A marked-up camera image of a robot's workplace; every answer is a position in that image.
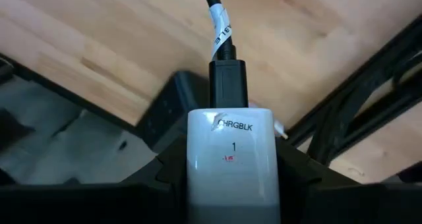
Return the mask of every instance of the black metal frame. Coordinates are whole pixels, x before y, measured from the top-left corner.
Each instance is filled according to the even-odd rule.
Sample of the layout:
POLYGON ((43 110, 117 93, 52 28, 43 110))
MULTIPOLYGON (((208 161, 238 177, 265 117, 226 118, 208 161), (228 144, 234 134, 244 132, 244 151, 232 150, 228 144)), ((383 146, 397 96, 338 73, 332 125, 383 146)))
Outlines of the black metal frame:
POLYGON ((422 15, 288 130, 298 147, 314 136, 308 154, 328 165, 368 135, 422 100, 422 71, 400 83, 422 61, 422 15), (356 116, 368 97, 392 78, 393 91, 356 116))
POLYGON ((209 105, 208 80, 193 72, 177 71, 171 75, 138 123, 132 125, 0 53, 0 85, 10 80, 13 75, 27 81, 34 81, 138 136, 156 153, 162 152, 179 135, 187 133, 187 113, 189 111, 206 108, 209 105))

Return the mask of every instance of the black bracket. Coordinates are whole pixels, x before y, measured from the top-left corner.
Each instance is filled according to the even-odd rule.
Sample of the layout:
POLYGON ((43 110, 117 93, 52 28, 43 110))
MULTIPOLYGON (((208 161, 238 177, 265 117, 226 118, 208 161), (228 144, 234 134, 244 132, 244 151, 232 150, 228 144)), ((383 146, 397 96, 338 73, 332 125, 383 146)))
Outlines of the black bracket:
POLYGON ((400 83, 422 62, 422 15, 388 42, 359 70, 288 130, 286 143, 298 147, 314 136, 308 154, 328 165, 332 159, 422 99, 422 71, 400 83), (356 116, 368 97, 392 79, 393 90, 356 116))
POLYGON ((12 63, 0 57, 0 85, 12 78, 13 78, 12 63))

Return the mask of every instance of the metal bar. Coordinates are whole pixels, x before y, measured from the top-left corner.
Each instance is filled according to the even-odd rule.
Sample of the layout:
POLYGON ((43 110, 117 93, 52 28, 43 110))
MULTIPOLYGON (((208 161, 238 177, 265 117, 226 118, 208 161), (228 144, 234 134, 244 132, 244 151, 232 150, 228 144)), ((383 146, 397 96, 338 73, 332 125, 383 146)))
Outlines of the metal bar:
POLYGON ((124 128, 128 132, 140 137, 139 131, 128 122, 120 119, 119 117, 115 116, 114 114, 102 109, 101 107, 89 102, 87 99, 84 99, 75 93, 69 91, 68 89, 56 84, 53 81, 43 77, 42 75, 32 71, 31 69, 21 65, 19 62, 7 57, 0 53, 0 59, 4 59, 12 65, 13 74, 17 75, 18 77, 27 80, 27 81, 34 81, 37 84, 48 88, 48 90, 59 94, 60 96, 68 99, 69 101, 97 114, 98 116, 108 120, 109 122, 124 128))
POLYGON ((307 154, 315 161, 328 165, 335 151, 343 144, 344 136, 350 122, 375 88, 382 80, 369 80, 360 85, 343 100, 333 103, 323 118, 317 123, 314 138, 309 145, 307 154))
POLYGON ((414 50, 414 47, 418 44, 421 45, 422 40, 418 40, 418 38, 422 38, 422 15, 419 15, 409 26, 404 28, 378 53, 372 56, 362 67, 306 114, 296 125, 291 127, 287 131, 289 140, 286 143, 295 147, 300 146, 306 139, 313 135, 318 116, 320 116, 322 111, 333 103, 333 101, 347 96, 356 86, 367 81, 377 70, 385 69, 383 72, 384 76, 391 78, 395 68, 388 67, 388 65, 395 65, 400 60, 400 55, 403 56, 403 53, 414 50))
POLYGON ((13 78, 13 66, 0 56, 0 85, 13 78))
POLYGON ((333 158, 422 101, 422 70, 356 117, 333 158))

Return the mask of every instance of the wooden surface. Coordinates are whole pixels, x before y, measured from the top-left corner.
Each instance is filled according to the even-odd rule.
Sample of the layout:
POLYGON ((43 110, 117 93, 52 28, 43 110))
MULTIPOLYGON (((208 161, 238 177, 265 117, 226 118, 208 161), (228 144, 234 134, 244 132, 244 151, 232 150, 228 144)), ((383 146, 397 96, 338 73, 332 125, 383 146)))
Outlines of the wooden surface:
MULTIPOLYGON (((293 125, 393 35, 422 0, 223 0, 250 99, 293 125)), ((168 76, 206 75, 205 0, 0 0, 0 52, 135 124, 168 76)), ((422 105, 331 168, 380 181, 422 159, 422 105)))

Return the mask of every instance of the red handwritten mark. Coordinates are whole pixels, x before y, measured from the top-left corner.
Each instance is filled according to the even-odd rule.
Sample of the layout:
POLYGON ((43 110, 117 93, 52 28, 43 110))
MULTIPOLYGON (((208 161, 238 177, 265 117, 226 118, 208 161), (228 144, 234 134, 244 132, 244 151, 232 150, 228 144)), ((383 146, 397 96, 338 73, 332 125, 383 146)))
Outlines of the red handwritten mark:
POLYGON ((235 159, 235 156, 234 155, 229 155, 229 156, 225 155, 224 156, 224 160, 226 162, 232 162, 232 161, 234 161, 234 159, 235 159))

